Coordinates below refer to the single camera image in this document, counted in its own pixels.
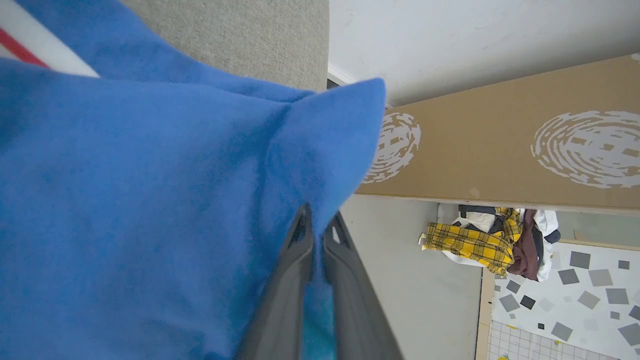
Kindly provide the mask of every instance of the cardboard box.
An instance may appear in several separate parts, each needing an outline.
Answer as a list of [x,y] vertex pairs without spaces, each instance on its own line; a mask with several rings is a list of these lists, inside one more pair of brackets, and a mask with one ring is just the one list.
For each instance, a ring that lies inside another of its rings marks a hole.
[[640,54],[389,109],[358,193],[640,213]]

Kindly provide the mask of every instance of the red stripe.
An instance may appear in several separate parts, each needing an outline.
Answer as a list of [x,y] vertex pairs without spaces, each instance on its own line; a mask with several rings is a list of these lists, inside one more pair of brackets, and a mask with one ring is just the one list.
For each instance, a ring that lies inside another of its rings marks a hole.
[[40,61],[31,51],[28,51],[24,46],[22,46],[18,41],[11,37],[11,35],[7,34],[4,30],[0,28],[0,44],[2,44],[7,50],[11,51],[15,57],[26,62],[32,63],[34,65],[40,65],[42,67],[48,67],[45,63]]

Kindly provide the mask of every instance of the plaid fabric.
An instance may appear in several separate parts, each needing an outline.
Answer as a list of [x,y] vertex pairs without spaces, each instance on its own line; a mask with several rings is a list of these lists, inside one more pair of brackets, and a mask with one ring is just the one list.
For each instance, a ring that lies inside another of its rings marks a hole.
[[513,264],[513,244],[520,239],[520,214],[511,208],[495,208],[504,217],[502,231],[487,234],[459,226],[430,222],[427,232],[420,236],[422,249],[446,250],[452,254],[478,261],[494,274],[505,276]]

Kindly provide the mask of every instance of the white circular pattern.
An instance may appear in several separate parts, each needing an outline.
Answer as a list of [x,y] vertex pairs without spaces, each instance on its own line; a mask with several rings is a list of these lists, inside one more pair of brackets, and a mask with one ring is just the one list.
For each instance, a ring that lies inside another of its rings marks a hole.
[[363,184],[379,183],[394,177],[409,164],[420,144],[420,126],[413,116],[391,113],[382,120],[382,132],[373,165]]
[[540,165],[597,188],[640,184],[640,115],[626,111],[562,114],[537,132],[531,153]]

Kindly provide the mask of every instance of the maroon cloth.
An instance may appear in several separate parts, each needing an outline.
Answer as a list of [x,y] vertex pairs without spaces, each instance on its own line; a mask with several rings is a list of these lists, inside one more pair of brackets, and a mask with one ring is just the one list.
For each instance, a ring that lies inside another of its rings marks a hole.
[[522,275],[527,279],[538,281],[538,252],[536,251],[536,242],[533,240],[531,229],[535,226],[533,215],[536,210],[525,210],[524,223],[522,224],[522,235],[520,239],[513,244],[513,265],[507,268],[507,271]]

